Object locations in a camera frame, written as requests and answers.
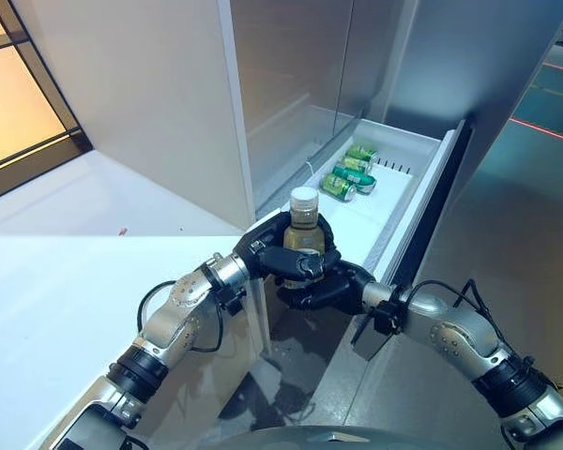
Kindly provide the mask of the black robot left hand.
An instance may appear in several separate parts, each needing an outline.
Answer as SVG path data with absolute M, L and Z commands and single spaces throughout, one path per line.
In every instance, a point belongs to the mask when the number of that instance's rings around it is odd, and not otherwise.
M 248 269 L 249 278 L 274 276 L 300 287 L 322 279 L 340 261 L 334 234 L 327 220 L 319 216 L 316 226 L 323 232 L 324 249 L 318 254 L 290 249 L 283 245 L 285 230 L 291 224 L 287 211 L 278 212 L 246 232 L 234 247 L 234 253 Z

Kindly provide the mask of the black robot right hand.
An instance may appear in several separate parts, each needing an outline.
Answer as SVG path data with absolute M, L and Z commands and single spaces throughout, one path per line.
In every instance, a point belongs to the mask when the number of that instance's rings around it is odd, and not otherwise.
M 340 260 L 321 280 L 300 289 L 280 287 L 277 296 L 290 309 L 335 308 L 356 316 L 365 312 L 363 292 L 374 282 L 374 276 L 363 267 Z

